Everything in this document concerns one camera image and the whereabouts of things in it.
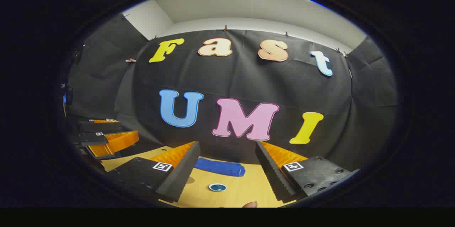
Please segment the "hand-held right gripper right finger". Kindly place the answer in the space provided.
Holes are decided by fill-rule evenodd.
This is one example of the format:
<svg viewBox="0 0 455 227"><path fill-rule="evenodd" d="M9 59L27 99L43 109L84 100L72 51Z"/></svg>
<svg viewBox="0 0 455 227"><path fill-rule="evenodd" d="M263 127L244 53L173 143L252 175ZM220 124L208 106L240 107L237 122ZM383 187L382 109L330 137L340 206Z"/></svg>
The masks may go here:
<svg viewBox="0 0 455 227"><path fill-rule="evenodd" d="M292 202L332 188L354 175L321 156L307 158L264 141L256 156L278 201Z"/></svg>

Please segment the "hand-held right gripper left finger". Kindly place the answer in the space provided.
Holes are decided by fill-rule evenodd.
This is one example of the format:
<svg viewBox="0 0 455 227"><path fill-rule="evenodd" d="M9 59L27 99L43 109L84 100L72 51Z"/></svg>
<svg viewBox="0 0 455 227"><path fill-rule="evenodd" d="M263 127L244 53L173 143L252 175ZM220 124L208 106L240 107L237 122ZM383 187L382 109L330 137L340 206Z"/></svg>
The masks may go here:
<svg viewBox="0 0 455 227"><path fill-rule="evenodd" d="M193 141L150 159L135 157L107 172L118 187L141 199L177 202L200 156L200 144Z"/></svg>

